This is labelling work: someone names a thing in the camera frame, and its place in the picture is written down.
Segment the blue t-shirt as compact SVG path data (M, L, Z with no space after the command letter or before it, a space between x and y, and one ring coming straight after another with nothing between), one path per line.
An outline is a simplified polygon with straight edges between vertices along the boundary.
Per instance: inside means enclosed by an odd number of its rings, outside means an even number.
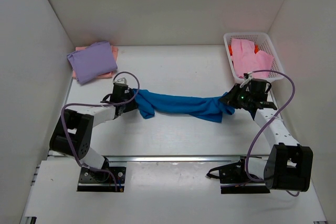
M220 123L224 115L233 115L235 109L222 104L220 97L184 97L139 90L135 97L144 119L151 119L156 111L164 114L190 115L205 121Z

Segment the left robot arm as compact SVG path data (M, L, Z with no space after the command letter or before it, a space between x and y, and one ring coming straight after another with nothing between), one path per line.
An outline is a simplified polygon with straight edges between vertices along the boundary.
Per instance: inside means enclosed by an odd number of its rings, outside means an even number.
M100 104L65 105L50 139L50 150L70 156L79 166L94 172L107 170L107 158L91 147L92 130L137 109L137 93L138 89L133 90L124 83L115 83L112 93L107 94Z

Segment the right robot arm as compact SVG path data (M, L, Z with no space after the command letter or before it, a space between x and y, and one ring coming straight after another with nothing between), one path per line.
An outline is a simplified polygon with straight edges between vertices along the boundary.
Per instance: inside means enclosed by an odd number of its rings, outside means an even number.
M260 127L252 145L264 135L271 148L268 159L262 159L251 155L250 146L243 171L250 181L264 183L267 189L305 192L310 186L313 151L291 136L278 117L281 110L267 100L270 89L266 80L247 79L220 98L224 105L249 112Z

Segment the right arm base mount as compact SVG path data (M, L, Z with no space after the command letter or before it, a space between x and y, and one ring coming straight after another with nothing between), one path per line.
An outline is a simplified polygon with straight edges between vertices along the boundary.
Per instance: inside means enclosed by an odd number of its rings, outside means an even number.
M244 160L211 168L206 177L218 179L222 195L269 194L270 190L262 183L250 180L244 171Z

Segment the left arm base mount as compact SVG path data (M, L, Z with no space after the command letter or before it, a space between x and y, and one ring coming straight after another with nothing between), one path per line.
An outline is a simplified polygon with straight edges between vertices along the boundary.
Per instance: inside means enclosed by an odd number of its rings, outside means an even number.
M123 193L127 172L126 163L109 162L104 165L103 169L109 170L115 179L109 173L94 172L82 167L78 178L77 191Z

